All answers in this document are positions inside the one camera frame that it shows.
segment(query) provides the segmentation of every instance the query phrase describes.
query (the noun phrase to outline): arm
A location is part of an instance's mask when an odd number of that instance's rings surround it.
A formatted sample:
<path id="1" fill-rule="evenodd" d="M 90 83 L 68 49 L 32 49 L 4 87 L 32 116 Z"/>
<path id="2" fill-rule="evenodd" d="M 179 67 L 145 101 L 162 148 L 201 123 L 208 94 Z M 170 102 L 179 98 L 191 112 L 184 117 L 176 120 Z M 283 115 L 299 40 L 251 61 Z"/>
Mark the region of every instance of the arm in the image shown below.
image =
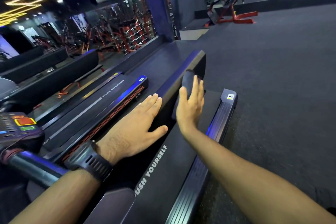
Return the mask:
<path id="1" fill-rule="evenodd" d="M 149 96 L 123 117 L 97 145 L 99 154 L 111 164 L 133 156 L 153 144 L 168 130 L 161 126 L 149 133 L 162 99 Z M 85 170 L 69 171 L 43 192 L 10 224 L 72 224 L 89 203 L 100 183 Z"/>
<path id="2" fill-rule="evenodd" d="M 336 218 L 298 188 L 233 154 L 197 129 L 204 104 L 203 82 L 194 80 L 192 94 L 180 89 L 177 121 L 185 139 L 208 166 L 241 211 L 253 223 L 336 223 Z"/>

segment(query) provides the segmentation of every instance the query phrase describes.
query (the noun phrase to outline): forearm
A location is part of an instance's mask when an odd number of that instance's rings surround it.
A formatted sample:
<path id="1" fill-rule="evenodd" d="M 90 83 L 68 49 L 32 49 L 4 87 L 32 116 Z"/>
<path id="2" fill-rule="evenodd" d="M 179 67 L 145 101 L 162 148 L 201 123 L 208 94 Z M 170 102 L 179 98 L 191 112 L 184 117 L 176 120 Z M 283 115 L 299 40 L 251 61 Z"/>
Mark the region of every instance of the forearm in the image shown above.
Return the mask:
<path id="1" fill-rule="evenodd" d="M 69 171 L 10 224 L 73 224 L 91 200 L 100 183 L 87 171 Z"/>
<path id="2" fill-rule="evenodd" d="M 245 161 L 196 129 L 184 134 L 254 224 L 336 223 L 333 215 L 278 175 Z"/>

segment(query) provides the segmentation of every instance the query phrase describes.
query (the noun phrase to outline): green button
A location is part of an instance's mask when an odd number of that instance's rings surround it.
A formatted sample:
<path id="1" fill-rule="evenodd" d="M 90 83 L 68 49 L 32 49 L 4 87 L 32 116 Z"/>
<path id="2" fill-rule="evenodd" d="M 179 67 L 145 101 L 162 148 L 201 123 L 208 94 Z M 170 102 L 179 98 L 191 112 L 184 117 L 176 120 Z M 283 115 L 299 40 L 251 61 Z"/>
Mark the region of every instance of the green button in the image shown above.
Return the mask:
<path id="1" fill-rule="evenodd" d="M 36 127 L 35 127 L 35 126 L 28 126 L 28 127 L 20 127 L 20 129 L 21 129 L 22 131 L 26 131 L 26 130 L 36 129 Z"/>

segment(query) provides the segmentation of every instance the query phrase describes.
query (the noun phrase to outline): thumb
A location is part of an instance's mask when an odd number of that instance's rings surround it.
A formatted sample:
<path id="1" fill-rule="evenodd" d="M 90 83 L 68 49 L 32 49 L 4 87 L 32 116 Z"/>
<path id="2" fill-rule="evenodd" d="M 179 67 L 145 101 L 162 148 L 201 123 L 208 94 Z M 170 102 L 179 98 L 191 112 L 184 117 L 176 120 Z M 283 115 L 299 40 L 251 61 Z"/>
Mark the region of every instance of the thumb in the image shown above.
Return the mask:
<path id="1" fill-rule="evenodd" d="M 167 126 L 161 126 L 155 129 L 153 132 L 149 133 L 149 138 L 152 141 L 152 143 L 156 142 L 159 138 L 163 137 L 168 131 Z"/>
<path id="2" fill-rule="evenodd" d="M 187 88 L 186 87 L 181 87 L 179 93 L 180 93 L 180 99 L 179 99 L 178 103 L 179 104 L 186 103 L 188 101 Z"/>

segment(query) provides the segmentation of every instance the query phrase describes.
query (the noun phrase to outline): hand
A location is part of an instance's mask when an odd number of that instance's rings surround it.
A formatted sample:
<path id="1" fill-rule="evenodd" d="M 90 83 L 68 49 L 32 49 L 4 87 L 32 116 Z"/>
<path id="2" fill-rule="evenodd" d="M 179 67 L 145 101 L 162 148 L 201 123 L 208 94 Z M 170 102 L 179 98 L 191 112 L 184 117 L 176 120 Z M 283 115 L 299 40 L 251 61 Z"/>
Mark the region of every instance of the hand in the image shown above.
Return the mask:
<path id="1" fill-rule="evenodd" d="M 123 117 L 97 143 L 99 153 L 112 164 L 120 159 L 133 156 L 152 145 L 168 131 L 167 126 L 148 132 L 162 104 L 157 94 L 148 96 Z"/>
<path id="2" fill-rule="evenodd" d="M 192 129 L 197 129 L 200 114 L 204 105 L 203 81 L 198 84 L 197 76 L 194 76 L 194 83 L 190 98 L 187 99 L 187 89 L 180 88 L 180 99 L 176 110 L 176 119 L 181 133 L 186 137 Z"/>

